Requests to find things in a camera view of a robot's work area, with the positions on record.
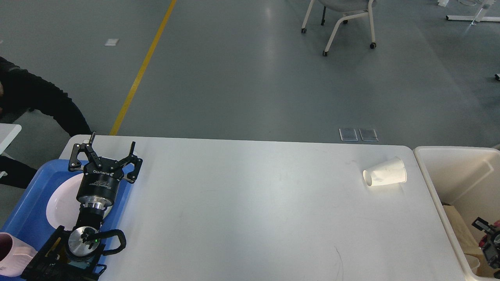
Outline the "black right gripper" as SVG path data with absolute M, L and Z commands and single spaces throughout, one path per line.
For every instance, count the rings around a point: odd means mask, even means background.
M 479 231 L 487 233 L 482 239 L 482 252 L 486 259 L 487 264 L 493 269 L 500 267 L 500 234 L 495 233 L 495 226 L 490 225 L 489 222 L 477 217 L 471 224 Z

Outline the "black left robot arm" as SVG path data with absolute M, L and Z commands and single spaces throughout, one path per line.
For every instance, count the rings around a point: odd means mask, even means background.
M 75 226 L 59 226 L 31 259 L 20 277 L 27 281 L 97 281 L 107 269 L 102 256 L 118 254 L 127 245 L 123 231 L 102 231 L 105 212 L 117 199 L 123 181 L 134 183 L 143 160 L 135 153 L 135 142 L 121 160 L 99 156 L 93 149 L 95 133 L 87 143 L 74 144 L 69 171 L 81 171 L 76 200 L 80 203 Z

